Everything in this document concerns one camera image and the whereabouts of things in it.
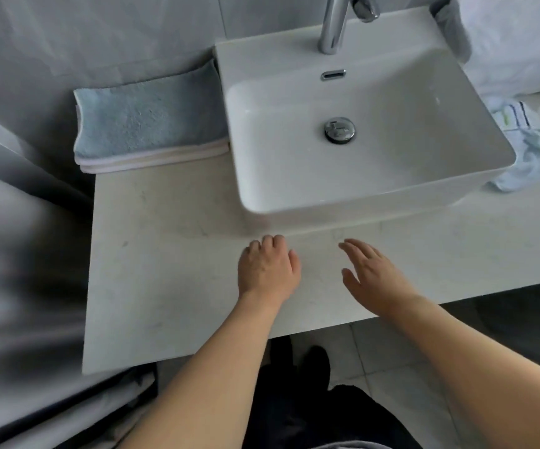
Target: forearm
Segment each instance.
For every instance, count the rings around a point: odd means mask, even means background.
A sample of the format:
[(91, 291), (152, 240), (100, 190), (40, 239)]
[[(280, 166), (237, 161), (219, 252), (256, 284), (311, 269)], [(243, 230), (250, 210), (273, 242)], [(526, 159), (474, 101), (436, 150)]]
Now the forearm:
[(540, 366), (418, 297), (393, 322), (496, 447), (540, 448)]
[(277, 312), (241, 298), (123, 449), (240, 448)]

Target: left hand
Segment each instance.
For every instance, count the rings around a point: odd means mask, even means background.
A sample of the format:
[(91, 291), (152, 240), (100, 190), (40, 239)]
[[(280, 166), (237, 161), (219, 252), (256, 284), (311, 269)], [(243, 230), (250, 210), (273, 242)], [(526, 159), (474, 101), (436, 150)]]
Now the left hand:
[(284, 236), (251, 241), (239, 259), (239, 297), (252, 296), (280, 307), (301, 280), (301, 262)]

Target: rectangular sink basin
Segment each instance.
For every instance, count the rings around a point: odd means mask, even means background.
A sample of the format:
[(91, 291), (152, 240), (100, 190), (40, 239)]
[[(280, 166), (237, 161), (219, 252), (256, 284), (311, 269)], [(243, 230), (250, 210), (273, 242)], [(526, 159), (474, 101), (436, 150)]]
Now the rectangular sink basin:
[[(318, 52), (310, 27), (218, 44), (241, 202), (255, 232), (299, 232), (457, 202), (515, 154), (427, 8), (349, 21)], [(325, 72), (345, 70), (323, 81)], [(334, 144), (324, 124), (347, 117)]]

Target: faucet spout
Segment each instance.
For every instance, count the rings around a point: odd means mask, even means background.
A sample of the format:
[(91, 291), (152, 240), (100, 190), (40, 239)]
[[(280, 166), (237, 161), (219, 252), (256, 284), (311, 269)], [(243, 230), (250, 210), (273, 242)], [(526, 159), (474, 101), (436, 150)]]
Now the faucet spout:
[(320, 52), (334, 55), (340, 49), (345, 33), (349, 1), (353, 12), (362, 22), (372, 22), (380, 15), (376, 0), (328, 0), (318, 43)]

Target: black shoe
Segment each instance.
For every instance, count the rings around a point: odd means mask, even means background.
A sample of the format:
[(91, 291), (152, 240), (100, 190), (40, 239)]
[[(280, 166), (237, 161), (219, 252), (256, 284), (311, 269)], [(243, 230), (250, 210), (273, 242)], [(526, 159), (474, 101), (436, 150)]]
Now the black shoe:
[(310, 397), (328, 390), (330, 383), (330, 360), (326, 350), (314, 345), (304, 356), (299, 367), (299, 384), (301, 392)]
[(290, 336), (270, 340), (270, 364), (279, 368), (293, 366), (293, 344)]

